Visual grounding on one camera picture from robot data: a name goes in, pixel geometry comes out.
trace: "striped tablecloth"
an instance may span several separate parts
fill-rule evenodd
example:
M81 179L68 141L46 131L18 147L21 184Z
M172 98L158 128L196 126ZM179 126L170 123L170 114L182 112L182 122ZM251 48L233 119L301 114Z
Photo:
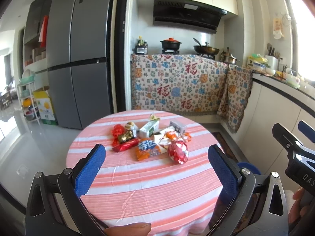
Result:
M160 129L176 119L187 125L192 141L189 158L175 164L167 153L137 161L135 148L111 150L115 124L133 121L140 128L152 111L134 110L104 117L85 128L73 141L67 167L90 152L95 144L106 148L106 160L88 193L81 197L87 209L108 226L152 223L150 235L200 234L209 223L222 185L208 161L208 147L218 144L203 126L169 112L154 111Z

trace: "yellow and green cardboard box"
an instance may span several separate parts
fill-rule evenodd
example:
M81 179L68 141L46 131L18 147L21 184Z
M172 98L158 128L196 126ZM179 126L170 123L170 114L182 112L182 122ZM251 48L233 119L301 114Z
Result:
M40 117L44 124L58 125L54 107L49 95L49 86L45 86L33 92L37 101Z

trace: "gray refrigerator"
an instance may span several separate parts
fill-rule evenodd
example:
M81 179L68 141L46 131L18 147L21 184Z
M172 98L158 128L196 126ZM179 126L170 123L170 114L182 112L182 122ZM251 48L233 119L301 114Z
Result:
M46 41L58 123L82 129L113 113L109 47L112 0L53 0Z

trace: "hand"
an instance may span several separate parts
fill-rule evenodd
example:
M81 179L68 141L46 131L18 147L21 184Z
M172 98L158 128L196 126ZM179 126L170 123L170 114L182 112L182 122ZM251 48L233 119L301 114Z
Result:
M293 223L299 217L303 217L308 211L309 206L305 206L300 209L300 202L303 197L304 191L304 188L299 188L299 190L292 197L296 201L293 204L289 213L289 224Z
M108 236L147 236L150 231L150 223L134 223L104 229Z

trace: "range hood vent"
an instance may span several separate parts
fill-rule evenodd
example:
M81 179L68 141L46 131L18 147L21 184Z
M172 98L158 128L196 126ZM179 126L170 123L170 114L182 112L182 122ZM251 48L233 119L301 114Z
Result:
M153 25L215 34L225 10L191 0L154 0Z

